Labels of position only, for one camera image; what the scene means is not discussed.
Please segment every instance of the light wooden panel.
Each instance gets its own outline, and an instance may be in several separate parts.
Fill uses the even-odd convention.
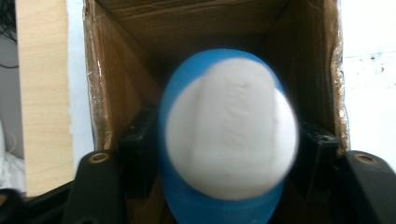
[[[73,177],[64,0],[17,0],[27,194]]]

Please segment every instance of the cardboard box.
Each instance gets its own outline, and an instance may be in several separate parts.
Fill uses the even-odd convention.
[[[298,117],[343,133],[335,0],[85,0],[84,25],[96,148],[113,148],[143,106],[158,104],[185,59],[217,48],[263,58]]]

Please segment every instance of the blue object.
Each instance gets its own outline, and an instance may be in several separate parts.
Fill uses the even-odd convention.
[[[174,73],[163,95],[159,120],[160,165],[163,190],[169,208],[179,224],[249,224],[267,223],[282,194],[284,181],[261,196],[225,201],[211,198],[187,184],[173,167],[166,150],[165,125],[176,98],[189,84],[214,63],[232,58],[246,58],[261,63],[273,76],[276,87],[282,87],[268,65],[258,57],[240,50],[212,49],[190,57]]]

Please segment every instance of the cardboard flap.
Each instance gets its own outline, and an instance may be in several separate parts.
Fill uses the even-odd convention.
[[[156,62],[111,15],[85,1],[87,75],[96,149],[109,149],[145,105],[158,103]]]

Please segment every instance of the screw hole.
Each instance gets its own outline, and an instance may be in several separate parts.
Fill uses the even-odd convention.
[[[355,154],[355,158],[358,161],[360,161],[362,163],[369,164],[369,165],[373,165],[373,164],[377,163],[376,159],[374,159],[373,157],[371,157],[369,155],[361,154],[361,153]]]
[[[90,156],[90,163],[100,163],[106,161],[109,155],[105,152],[99,152]]]
[[[318,138],[318,140],[320,140],[320,141],[329,141],[330,140],[330,138],[329,138],[329,136],[326,136],[326,135],[323,135],[323,136],[320,136],[319,138]]]

